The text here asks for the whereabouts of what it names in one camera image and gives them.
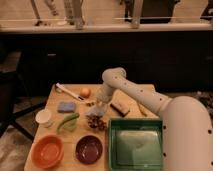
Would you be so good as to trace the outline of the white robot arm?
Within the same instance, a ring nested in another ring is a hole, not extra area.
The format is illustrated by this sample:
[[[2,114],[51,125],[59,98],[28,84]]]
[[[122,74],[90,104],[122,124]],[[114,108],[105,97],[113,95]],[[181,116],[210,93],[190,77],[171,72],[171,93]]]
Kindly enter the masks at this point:
[[[127,80],[123,68],[106,69],[102,80],[98,101],[109,103],[120,90],[162,119],[163,171],[213,171],[213,126],[200,101],[144,89]]]

